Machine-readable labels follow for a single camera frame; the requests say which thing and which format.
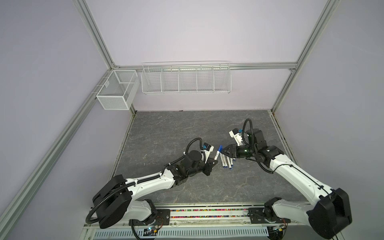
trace mesh basket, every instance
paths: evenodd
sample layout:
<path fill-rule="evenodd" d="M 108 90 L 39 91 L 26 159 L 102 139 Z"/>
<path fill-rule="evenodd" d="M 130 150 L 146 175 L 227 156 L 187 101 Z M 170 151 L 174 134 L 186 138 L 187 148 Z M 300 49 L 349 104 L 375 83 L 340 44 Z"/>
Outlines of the mesh basket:
<path fill-rule="evenodd" d="M 145 94 L 229 93 L 229 64 L 209 66 L 144 67 L 141 75 Z"/>
<path fill-rule="evenodd" d="M 104 109 L 129 110 L 139 85 L 135 70 L 113 70 L 96 97 Z"/>

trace white wall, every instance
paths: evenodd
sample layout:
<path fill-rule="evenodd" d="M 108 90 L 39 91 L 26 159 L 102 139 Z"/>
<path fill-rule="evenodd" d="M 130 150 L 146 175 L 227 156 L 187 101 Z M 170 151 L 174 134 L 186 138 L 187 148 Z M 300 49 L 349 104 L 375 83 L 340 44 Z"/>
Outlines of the white wall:
<path fill-rule="evenodd" d="M 296 61 L 326 0 L 87 0 L 114 62 Z"/>
<path fill-rule="evenodd" d="M 106 66 L 70 0 L 0 7 L 0 214 Z"/>
<path fill-rule="evenodd" d="M 383 12 L 342 1 L 276 113 L 300 165 L 349 194 L 346 240 L 384 234 Z"/>
<path fill-rule="evenodd" d="M 107 183 L 129 111 L 95 104 L 8 240 L 78 239 L 93 196 Z"/>
<path fill-rule="evenodd" d="M 288 69 L 233 70 L 230 93 L 145 95 L 140 86 L 133 105 L 138 111 L 271 109 L 289 73 Z"/>

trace wire rack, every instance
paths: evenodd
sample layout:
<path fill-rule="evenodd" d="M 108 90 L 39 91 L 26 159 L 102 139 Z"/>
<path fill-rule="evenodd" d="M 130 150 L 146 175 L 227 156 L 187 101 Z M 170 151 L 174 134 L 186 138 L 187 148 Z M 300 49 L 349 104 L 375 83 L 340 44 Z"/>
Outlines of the wire rack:
<path fill-rule="evenodd" d="M 107 110 L 129 110 L 139 88 L 136 70 L 113 70 L 96 97 Z"/>
<path fill-rule="evenodd" d="M 232 87 L 229 63 L 145 66 L 141 75 L 145 94 L 229 93 Z"/>

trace white mesh basket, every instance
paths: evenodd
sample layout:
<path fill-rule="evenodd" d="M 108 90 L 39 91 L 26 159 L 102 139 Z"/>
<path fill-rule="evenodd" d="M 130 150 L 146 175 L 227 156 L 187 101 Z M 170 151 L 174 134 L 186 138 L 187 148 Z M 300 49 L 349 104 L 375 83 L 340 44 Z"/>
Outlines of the white mesh basket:
<path fill-rule="evenodd" d="M 232 86 L 229 64 L 143 67 L 141 82 L 145 94 L 229 93 Z"/>
<path fill-rule="evenodd" d="M 96 97 L 104 109 L 129 110 L 139 85 L 136 70 L 113 70 Z"/>

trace robotic arm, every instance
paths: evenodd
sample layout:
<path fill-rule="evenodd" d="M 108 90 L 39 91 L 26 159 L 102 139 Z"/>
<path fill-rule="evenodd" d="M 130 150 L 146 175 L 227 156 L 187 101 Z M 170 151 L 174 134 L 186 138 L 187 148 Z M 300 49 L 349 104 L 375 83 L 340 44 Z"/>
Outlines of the robotic arm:
<path fill-rule="evenodd" d="M 249 122 L 250 130 L 246 131 L 248 143 L 244 141 L 244 128 Z M 223 148 L 221 153 L 231 158 L 245 158 L 255 161 L 267 173 L 278 173 L 297 188 L 310 204 L 298 204 L 285 201 L 279 197 L 269 200 L 264 205 L 264 212 L 250 212 L 268 222 L 276 222 L 279 218 L 288 218 L 311 226 L 320 236 L 331 239 L 346 226 L 351 224 L 352 215 L 348 194 L 342 189 L 330 186 L 315 179 L 290 160 L 276 146 L 267 146 L 263 133 L 254 129 L 250 119 L 245 120 L 241 136 L 239 130 L 232 130 L 231 137 L 237 144 Z"/>
<path fill-rule="evenodd" d="M 199 140 L 200 152 L 192 150 L 190 145 Z M 123 216 L 137 219 L 145 225 L 155 221 L 157 210 L 151 200 L 137 201 L 138 198 L 161 189 L 169 189 L 187 181 L 197 173 L 209 176 L 217 160 L 209 158 L 213 146 L 204 143 L 201 138 L 192 140 L 185 155 L 168 163 L 161 172 L 139 178 L 124 179 L 122 175 L 114 176 L 92 199 L 94 208 L 89 212 L 86 223 L 99 222 L 100 228 L 108 228 Z M 91 219 L 96 212 L 97 218 Z"/>

